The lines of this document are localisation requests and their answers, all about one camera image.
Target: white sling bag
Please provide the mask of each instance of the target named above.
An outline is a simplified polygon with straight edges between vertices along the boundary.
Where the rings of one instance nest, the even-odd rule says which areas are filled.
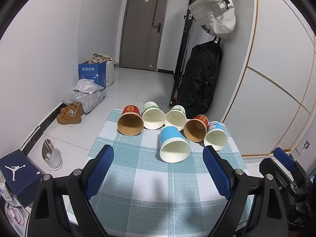
[[[235,28],[232,0],[197,0],[188,9],[196,22],[212,36],[228,39]]]

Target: red paper cup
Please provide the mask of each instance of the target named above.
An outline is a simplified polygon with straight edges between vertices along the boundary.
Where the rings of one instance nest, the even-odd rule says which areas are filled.
[[[124,135],[134,136],[139,134],[143,127],[144,121],[139,109],[134,105],[126,106],[118,120],[118,130]]]
[[[209,121],[206,116],[198,115],[186,122],[183,129],[184,134],[190,141],[200,142],[206,136],[208,124]]]

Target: table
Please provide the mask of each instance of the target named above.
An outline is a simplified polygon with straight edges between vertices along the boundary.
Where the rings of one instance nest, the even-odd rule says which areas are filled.
[[[220,217],[227,200],[219,195],[203,162],[203,144],[187,140],[189,156],[166,163],[159,156],[160,130],[143,129],[137,136],[117,131],[122,110],[113,110],[97,137],[87,162],[105,144],[114,148],[114,160],[99,192],[90,199],[98,219],[111,236],[204,237]],[[224,124],[228,144],[218,154],[233,168],[247,167]],[[240,223],[247,221],[249,197]],[[76,223],[69,204],[67,213]]]

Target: blue gripper pad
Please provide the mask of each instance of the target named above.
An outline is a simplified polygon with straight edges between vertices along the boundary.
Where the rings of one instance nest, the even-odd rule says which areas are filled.
[[[209,147],[205,147],[203,150],[203,161],[204,164],[209,171],[213,182],[219,192],[220,195],[225,196],[227,200],[232,196],[231,187],[232,181],[225,174],[222,166],[220,165],[218,160],[221,160],[220,156],[217,154],[218,158],[216,158],[210,151]]]
[[[273,156],[289,171],[295,170],[295,162],[281,149],[275,148]]]
[[[114,158],[113,147],[108,145],[99,162],[90,174],[86,183],[86,198],[89,200],[98,193],[98,190],[112,164]]]

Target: pair of brown shoes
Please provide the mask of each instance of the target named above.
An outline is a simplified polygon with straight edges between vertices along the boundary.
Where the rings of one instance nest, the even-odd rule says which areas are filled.
[[[79,124],[83,114],[84,111],[81,103],[74,101],[67,107],[61,109],[60,114],[57,115],[57,122],[61,125]]]

